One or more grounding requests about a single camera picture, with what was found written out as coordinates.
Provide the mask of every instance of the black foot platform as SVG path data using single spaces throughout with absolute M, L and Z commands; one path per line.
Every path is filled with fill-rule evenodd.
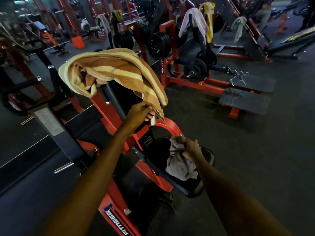
M 247 112 L 266 115 L 270 99 L 270 97 L 262 94 L 227 88 L 219 99 L 219 103 Z
M 242 79 L 246 83 L 246 86 L 244 86 L 243 82 L 238 82 L 235 86 L 265 93 L 272 93 L 276 85 L 276 81 L 274 79 L 259 77 L 255 75 L 245 75 L 242 76 Z

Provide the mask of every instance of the towel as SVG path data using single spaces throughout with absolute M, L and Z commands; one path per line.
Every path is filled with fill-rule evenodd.
M 96 95 L 96 87 L 114 80 L 152 103 L 157 117 L 164 121 L 162 107 L 168 100 L 163 86 L 151 67 L 132 50 L 117 48 L 78 54 L 58 72 L 71 90 L 88 98 Z
M 189 24 L 189 14 L 192 16 L 192 20 L 194 25 L 196 25 L 203 36 L 203 44 L 207 43 L 206 41 L 206 32 L 209 30 L 206 20 L 203 18 L 201 11 L 198 8 L 189 9 L 183 19 L 183 23 L 181 24 L 178 36 L 181 37 L 183 33 L 187 30 L 187 26 Z
M 165 171 L 182 181 L 186 181 L 190 178 L 197 179 L 198 172 L 195 170 L 195 164 L 183 156 L 183 152 L 186 149 L 186 138 L 176 137 L 175 139 L 171 138 L 170 141 L 170 156 L 167 159 Z
M 100 22 L 100 26 L 103 28 L 105 33 L 109 33 L 111 31 L 111 25 L 109 24 L 109 21 L 105 17 L 104 14 L 99 14 L 97 16 L 97 19 Z
M 214 9 L 215 9 L 215 3 L 213 3 L 213 2 L 205 2 L 199 7 L 200 11 L 202 9 L 204 11 L 203 14 L 205 16 L 207 16 L 206 21 L 207 21 L 207 26 L 209 28 L 209 30 L 206 33 L 207 43 L 211 43 L 212 42 L 212 38 L 213 38 L 212 16 L 213 16 Z
M 235 19 L 235 21 L 231 25 L 232 30 L 236 30 L 234 42 L 237 42 L 239 38 L 242 36 L 243 32 L 243 25 L 245 25 L 247 22 L 247 19 L 245 17 L 238 17 Z

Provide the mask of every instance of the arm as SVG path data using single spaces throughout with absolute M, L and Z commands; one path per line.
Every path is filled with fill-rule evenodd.
M 45 235 L 85 235 L 106 194 L 127 138 L 154 115 L 149 103 L 135 104 L 115 132 L 108 147 L 83 174 L 77 186 L 49 222 Z
M 187 139 L 183 155 L 197 167 L 204 188 L 228 235 L 292 236 L 262 205 L 223 178 Z

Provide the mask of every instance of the yellow towel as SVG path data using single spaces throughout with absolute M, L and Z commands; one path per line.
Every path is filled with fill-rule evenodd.
M 75 55 L 59 68 L 59 75 L 74 92 L 88 98 L 96 95 L 96 87 L 114 80 L 152 103 L 157 116 L 164 120 L 162 107 L 168 101 L 164 88 L 151 67 L 132 50 L 117 48 Z
M 213 30 L 212 30 L 212 15 L 214 13 L 215 3 L 213 2 L 205 2 L 199 7 L 199 11 L 203 9 L 204 16 L 207 15 L 207 25 L 209 30 L 206 33 L 207 43 L 212 42 L 213 38 Z

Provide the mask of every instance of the dark floor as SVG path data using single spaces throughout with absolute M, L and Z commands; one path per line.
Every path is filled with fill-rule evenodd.
M 301 19 L 289 19 L 288 34 L 297 30 L 300 23 Z M 274 35 L 277 25 L 278 21 L 269 23 L 265 30 L 272 40 L 282 38 Z M 227 37 L 220 39 L 215 36 L 215 43 L 229 41 Z M 94 50 L 94 47 L 90 45 L 88 49 Z M 216 168 L 222 175 L 256 198 L 293 235 L 305 236 L 314 234 L 315 220 L 314 53 L 315 46 L 312 46 L 297 61 L 275 60 L 272 63 L 219 58 L 218 64 L 228 64 L 231 69 L 277 81 L 268 114 L 264 117 L 242 113 L 238 119 L 231 119 L 227 116 L 229 109 L 219 106 L 217 99 L 210 94 L 178 85 L 166 88 L 169 102 L 164 108 L 165 116 L 176 122 L 185 136 L 198 139 L 201 145 L 215 153 Z M 51 60 L 58 67 L 68 58 L 52 57 Z M 31 63 L 32 70 L 44 74 L 46 70 L 39 65 L 38 61 Z M 212 77 L 226 78 L 216 73 Z M 41 139 L 45 133 L 35 122 L 22 127 L 19 123 L 24 119 L 11 116 L 5 109 L 0 112 L 3 139 L 0 160 L 5 163 Z M 10 138 L 7 131 L 14 131 L 15 136 Z M 37 178 L 45 175 L 46 171 L 37 170 L 28 179 L 28 185 L 36 184 Z M 32 204 L 35 204 L 32 195 L 38 192 L 32 192 L 33 188 L 28 185 L 13 189 L 11 198 L 1 196 L 1 215 L 5 215 L 6 220 L 0 223 L 0 234 L 25 235 L 31 232 L 32 227 L 37 225 L 37 216 L 44 216 L 44 209 L 55 207 L 56 202 L 61 202 L 71 189 L 77 178 L 77 172 L 74 169 L 71 171 L 54 178 L 51 187 L 45 186 L 50 191 L 42 195 L 39 205 L 35 207 L 37 210 L 32 209 Z M 176 190 L 174 195 L 177 213 L 161 208 L 152 221 L 148 236 L 226 235 L 206 193 L 195 199 L 186 198 Z M 26 227 L 23 230 L 17 225 Z M 89 235 L 116 233 L 97 214 Z

